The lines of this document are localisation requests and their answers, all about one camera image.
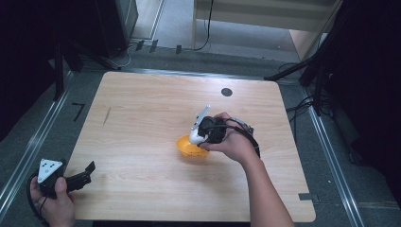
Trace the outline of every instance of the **wooden table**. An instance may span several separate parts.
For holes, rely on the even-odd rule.
[[[231,96],[221,93],[233,91]],[[95,161],[75,192],[77,219],[249,221],[240,164],[220,152],[184,158],[176,140],[206,104],[254,127],[261,158],[294,221],[315,219],[305,175],[275,82],[106,73],[66,170]]]

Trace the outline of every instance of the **white controller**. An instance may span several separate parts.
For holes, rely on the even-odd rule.
[[[194,126],[191,128],[191,133],[189,133],[189,143],[198,145],[207,139],[207,135],[205,137],[201,137],[198,135],[198,126],[200,125],[203,118],[206,116],[207,112],[209,111],[210,105],[206,105],[206,107],[197,114],[197,119],[195,121]]]

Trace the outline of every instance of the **black hole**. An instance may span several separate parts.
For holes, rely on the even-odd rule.
[[[230,88],[223,88],[223,89],[221,89],[221,93],[224,96],[231,96],[233,94],[233,91],[231,91]]]

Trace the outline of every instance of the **person's left hand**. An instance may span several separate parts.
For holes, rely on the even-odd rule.
[[[74,226],[75,208],[73,198],[66,193],[67,182],[63,177],[56,181],[55,191],[57,198],[55,200],[42,196],[38,190],[38,177],[34,177],[30,182],[30,197],[34,203],[37,203],[38,212],[42,204],[42,216],[47,220],[50,226]]]

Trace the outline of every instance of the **hand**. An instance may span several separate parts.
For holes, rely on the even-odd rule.
[[[34,177],[30,182],[30,197],[33,202],[38,203],[38,211],[42,204],[42,216],[47,220],[50,226],[74,226],[75,208],[73,198],[66,193],[67,182],[63,177],[56,181],[55,191],[57,198],[55,200],[42,196],[38,188],[38,177]]]
[[[227,113],[219,113],[215,118],[226,120],[229,126],[240,127],[235,121],[228,120],[231,118]],[[257,158],[252,143],[241,133],[234,129],[227,129],[224,139],[219,144],[200,144],[201,148],[223,152],[227,157],[244,165],[246,162]]]

